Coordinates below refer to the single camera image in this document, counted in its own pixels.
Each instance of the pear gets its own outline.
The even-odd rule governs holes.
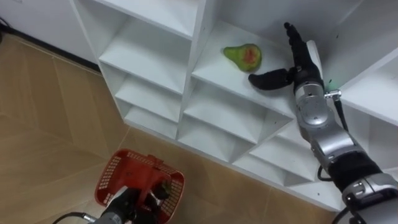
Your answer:
[[[225,47],[223,53],[244,72],[253,71],[261,64],[261,50],[256,44]]]

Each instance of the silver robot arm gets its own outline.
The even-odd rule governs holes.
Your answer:
[[[322,69],[313,41],[303,42],[296,28],[285,23],[295,66],[263,75],[250,75],[249,81],[261,90],[275,90],[294,84],[297,121],[302,137],[311,144],[314,156],[342,193],[353,218],[350,224],[398,223],[398,184],[384,174],[366,151],[349,134],[339,90],[325,94]],[[333,98],[342,128],[326,103]]]

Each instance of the wooden floor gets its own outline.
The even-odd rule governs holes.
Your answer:
[[[102,77],[16,37],[0,45],[0,223],[99,215],[96,181],[121,147],[180,169],[187,187],[171,223],[331,223],[332,214],[128,128]],[[70,218],[61,224],[83,224]]]

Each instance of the white shelf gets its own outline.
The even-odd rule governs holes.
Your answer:
[[[142,126],[151,129],[168,138],[175,139],[177,135],[177,124],[160,116],[133,106],[124,117],[127,124],[131,126]]]
[[[278,47],[257,35],[219,21],[213,29],[192,75],[293,118],[294,106],[291,106],[293,98],[291,87],[268,92],[255,90],[248,81],[247,73],[240,71],[222,53],[224,47],[247,43],[257,44],[262,52],[261,68],[256,72],[257,74],[292,66],[290,50]]]
[[[192,39],[198,0],[95,0],[142,21]]]
[[[197,82],[184,113],[255,144],[260,138],[266,109]]]
[[[260,144],[250,154],[308,180],[315,180],[319,166],[312,151],[277,136]]]
[[[294,63],[283,22],[292,22],[303,40],[322,46],[328,87],[346,83],[342,100],[350,133],[381,169],[397,177],[398,58],[391,60],[398,55],[398,25],[384,25],[398,19],[392,10],[398,2],[70,3],[128,125],[339,210],[336,187],[315,180],[318,161],[294,121],[292,85],[259,91],[222,53],[224,47],[253,43],[262,51],[256,74],[288,69]],[[200,85],[192,88],[195,82]]]
[[[394,63],[396,68],[367,75],[344,89],[341,100],[357,110],[398,126],[398,60],[390,63]]]
[[[253,147],[253,144],[236,138],[197,119],[184,117],[178,141],[230,162]]]
[[[181,97],[138,78],[126,77],[115,97],[178,122]]]
[[[129,19],[99,60],[182,94],[190,46],[189,40],[139,19]]]

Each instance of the red plastic basket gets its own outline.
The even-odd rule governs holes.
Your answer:
[[[167,223],[174,214],[184,188],[184,176],[181,172],[163,164],[154,156],[143,156],[129,149],[115,152],[105,167],[95,190],[95,200],[102,206],[112,200],[113,195],[123,186],[141,189],[137,207],[148,209],[145,197],[152,186],[169,180],[172,184],[170,197],[160,205],[160,224]]]

